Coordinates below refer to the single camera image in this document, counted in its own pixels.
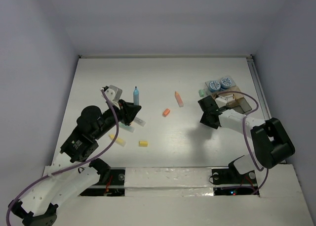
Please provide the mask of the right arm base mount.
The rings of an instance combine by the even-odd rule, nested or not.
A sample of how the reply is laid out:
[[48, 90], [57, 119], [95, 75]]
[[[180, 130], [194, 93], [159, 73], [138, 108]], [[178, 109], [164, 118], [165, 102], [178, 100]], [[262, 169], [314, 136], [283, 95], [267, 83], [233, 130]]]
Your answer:
[[215, 196], [251, 195], [258, 189], [254, 171], [241, 175], [237, 170], [217, 168], [212, 169], [208, 180]]

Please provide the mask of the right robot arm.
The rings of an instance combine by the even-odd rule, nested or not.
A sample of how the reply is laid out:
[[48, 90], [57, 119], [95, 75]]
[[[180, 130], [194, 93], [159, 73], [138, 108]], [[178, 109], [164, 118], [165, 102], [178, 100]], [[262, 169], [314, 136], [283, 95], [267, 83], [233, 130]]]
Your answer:
[[239, 182], [248, 172], [271, 169], [294, 155], [295, 147], [279, 119], [248, 117], [227, 106], [219, 107], [211, 96], [198, 103], [203, 112], [202, 124], [230, 129], [244, 137], [248, 154], [233, 161], [233, 167], [227, 170], [230, 181]]

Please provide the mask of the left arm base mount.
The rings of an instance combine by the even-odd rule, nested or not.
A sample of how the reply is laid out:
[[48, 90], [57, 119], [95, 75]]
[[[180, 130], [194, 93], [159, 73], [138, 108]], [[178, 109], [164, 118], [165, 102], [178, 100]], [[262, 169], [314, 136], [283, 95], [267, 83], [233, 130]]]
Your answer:
[[80, 196], [107, 196], [120, 197], [125, 196], [125, 168], [111, 169], [109, 178], [101, 183], [98, 182], [86, 190]]

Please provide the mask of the blue patterned tape roll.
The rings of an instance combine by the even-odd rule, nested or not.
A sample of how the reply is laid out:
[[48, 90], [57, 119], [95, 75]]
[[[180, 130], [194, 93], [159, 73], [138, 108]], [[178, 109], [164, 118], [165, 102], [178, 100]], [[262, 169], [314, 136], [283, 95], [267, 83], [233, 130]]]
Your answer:
[[221, 84], [214, 80], [214, 81], [210, 81], [209, 84], [208, 84], [208, 90], [210, 92], [217, 92], [221, 89]]

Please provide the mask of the blue highlighter pen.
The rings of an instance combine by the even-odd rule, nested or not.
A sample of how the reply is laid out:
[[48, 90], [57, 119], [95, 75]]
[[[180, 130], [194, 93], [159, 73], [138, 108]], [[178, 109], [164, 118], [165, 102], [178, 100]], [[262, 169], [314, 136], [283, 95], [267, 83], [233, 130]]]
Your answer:
[[135, 87], [133, 91], [133, 103], [134, 105], [139, 105], [139, 90], [137, 86]]

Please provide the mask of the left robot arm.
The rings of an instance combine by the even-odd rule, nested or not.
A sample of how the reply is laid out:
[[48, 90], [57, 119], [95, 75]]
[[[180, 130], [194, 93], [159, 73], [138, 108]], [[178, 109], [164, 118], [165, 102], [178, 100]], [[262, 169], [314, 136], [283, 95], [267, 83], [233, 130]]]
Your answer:
[[129, 126], [141, 110], [140, 105], [122, 99], [116, 104], [107, 101], [108, 109], [85, 107], [77, 118], [77, 125], [62, 144], [46, 175], [28, 185], [8, 205], [6, 224], [14, 214], [25, 226], [53, 225], [64, 204], [73, 197], [99, 183], [108, 183], [111, 167], [100, 157], [113, 144], [92, 156], [98, 140], [119, 124]]

